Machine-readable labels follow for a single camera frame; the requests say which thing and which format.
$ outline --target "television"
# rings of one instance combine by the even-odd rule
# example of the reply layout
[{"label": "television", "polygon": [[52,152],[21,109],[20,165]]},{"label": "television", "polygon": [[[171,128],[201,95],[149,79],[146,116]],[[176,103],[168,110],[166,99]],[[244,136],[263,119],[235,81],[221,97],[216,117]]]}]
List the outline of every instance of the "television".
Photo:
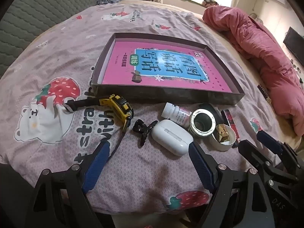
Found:
[{"label": "television", "polygon": [[304,66],[304,37],[290,27],[283,43]]}]

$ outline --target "roll of tape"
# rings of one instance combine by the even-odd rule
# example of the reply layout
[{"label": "roll of tape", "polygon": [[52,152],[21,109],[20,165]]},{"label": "roll of tape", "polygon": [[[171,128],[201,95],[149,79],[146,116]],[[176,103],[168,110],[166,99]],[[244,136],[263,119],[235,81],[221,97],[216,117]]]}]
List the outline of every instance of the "roll of tape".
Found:
[{"label": "roll of tape", "polygon": [[235,135],[235,132],[233,131],[232,128],[230,128],[229,126],[227,126],[226,124],[224,124],[225,128],[227,129],[227,132],[229,134],[229,141],[225,141],[225,142],[222,142],[222,143],[219,143],[215,138],[214,138],[214,135],[211,134],[209,135],[209,141],[211,143],[211,145],[219,150],[219,151],[222,151],[222,152],[225,152],[225,151],[228,151],[232,146],[233,144],[235,143],[237,137]]},{"label": "roll of tape", "polygon": [[215,118],[208,110],[198,109],[190,115],[188,130],[193,135],[199,137],[209,136],[215,130],[215,126]]}]

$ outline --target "white plastic bottle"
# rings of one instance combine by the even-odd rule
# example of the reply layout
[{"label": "white plastic bottle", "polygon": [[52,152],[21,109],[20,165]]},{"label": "white plastic bottle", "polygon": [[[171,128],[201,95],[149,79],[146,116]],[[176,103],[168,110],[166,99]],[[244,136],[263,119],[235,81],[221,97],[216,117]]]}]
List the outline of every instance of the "white plastic bottle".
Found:
[{"label": "white plastic bottle", "polygon": [[192,112],[181,108],[179,106],[174,106],[171,103],[166,103],[165,108],[161,116],[165,119],[169,119],[176,124],[188,128],[189,127],[189,117]]}]

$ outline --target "pink blanket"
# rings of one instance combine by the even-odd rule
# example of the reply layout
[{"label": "pink blanket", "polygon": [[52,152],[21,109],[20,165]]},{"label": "pink blanket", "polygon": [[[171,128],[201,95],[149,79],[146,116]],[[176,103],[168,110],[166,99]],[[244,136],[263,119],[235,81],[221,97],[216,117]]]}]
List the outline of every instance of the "pink blanket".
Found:
[{"label": "pink blanket", "polygon": [[292,118],[295,133],[303,135],[304,92],[290,60],[267,28],[241,9],[224,6],[207,8],[203,20],[256,67],[276,114]]}]

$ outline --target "screw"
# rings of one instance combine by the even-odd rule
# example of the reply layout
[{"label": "screw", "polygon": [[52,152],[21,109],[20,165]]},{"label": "screw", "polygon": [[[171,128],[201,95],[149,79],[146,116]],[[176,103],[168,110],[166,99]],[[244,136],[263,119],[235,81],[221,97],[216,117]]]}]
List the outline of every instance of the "screw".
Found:
[{"label": "screw", "polygon": [[226,170],[226,169],[227,169],[227,166],[226,166],[225,164],[219,164],[219,165],[218,165],[218,168],[219,168],[220,170]]},{"label": "screw", "polygon": [[257,173],[257,170],[254,169],[254,168],[250,168],[250,169],[249,169],[249,172],[250,172],[251,174],[255,175],[255,174]]},{"label": "screw", "polygon": [[42,171],[42,175],[48,175],[50,173],[50,170],[49,169],[44,169]]},{"label": "screw", "polygon": [[79,164],[73,164],[72,170],[78,170],[80,168]]}]

